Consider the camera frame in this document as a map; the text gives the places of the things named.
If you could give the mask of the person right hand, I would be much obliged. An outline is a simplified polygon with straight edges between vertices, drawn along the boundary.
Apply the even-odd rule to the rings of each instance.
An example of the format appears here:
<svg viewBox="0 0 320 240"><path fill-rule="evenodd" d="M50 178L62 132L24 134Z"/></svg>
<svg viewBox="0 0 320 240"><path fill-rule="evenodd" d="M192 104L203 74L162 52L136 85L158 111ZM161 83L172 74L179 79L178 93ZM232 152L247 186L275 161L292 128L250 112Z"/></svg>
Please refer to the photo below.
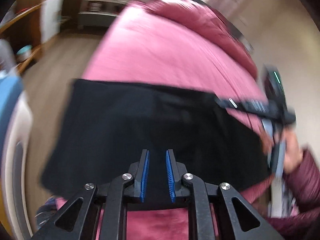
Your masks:
<svg viewBox="0 0 320 240"><path fill-rule="evenodd" d="M268 135L263 127L260 127L259 134L263 153L269 154L274 146L275 142L278 141L278 135L273 139ZM285 141L285 155L283 162L283 171L286 175L293 172L303 160L303 150L299 147L296 133L292 127L284 128L281 134L281 141Z"/></svg>

